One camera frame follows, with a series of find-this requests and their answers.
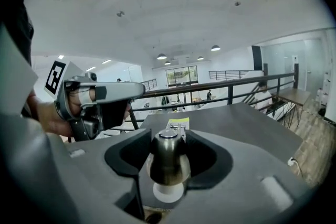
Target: glass wall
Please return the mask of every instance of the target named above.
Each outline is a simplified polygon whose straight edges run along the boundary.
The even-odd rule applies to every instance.
[[[309,91],[312,97],[323,85],[324,54],[320,39],[293,41],[284,44],[262,47],[263,63],[268,64],[268,74],[294,72],[294,64],[299,64],[298,88]],[[293,80],[293,77],[281,79],[281,84]],[[268,82],[276,86],[277,80]]]
[[[197,66],[166,70],[168,87],[198,84]]]

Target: door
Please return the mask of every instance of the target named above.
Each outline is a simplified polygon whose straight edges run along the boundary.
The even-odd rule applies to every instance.
[[[307,86],[306,91],[315,99],[317,90],[323,86],[324,53],[320,39],[305,40],[307,59]]]

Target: human hand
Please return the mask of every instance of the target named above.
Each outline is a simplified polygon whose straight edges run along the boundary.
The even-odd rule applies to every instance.
[[[94,89],[90,90],[90,98],[92,101],[96,100],[96,94]],[[78,98],[78,90],[70,92],[68,94],[69,108],[73,115],[78,115],[81,107]],[[128,104],[125,110],[124,119],[129,116],[129,110],[131,106]],[[69,122],[64,121],[58,115],[54,103],[42,103],[37,104],[37,118],[42,125],[45,132],[55,133],[62,136],[71,137],[72,131]]]

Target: window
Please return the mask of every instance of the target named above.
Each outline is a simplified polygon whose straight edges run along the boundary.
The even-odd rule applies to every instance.
[[[167,69],[168,87],[198,84],[197,66]]]

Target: white disc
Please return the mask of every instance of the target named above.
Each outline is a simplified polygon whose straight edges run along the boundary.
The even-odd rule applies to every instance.
[[[183,184],[163,186],[157,183],[153,185],[153,193],[156,199],[167,204],[179,200],[183,196]]]

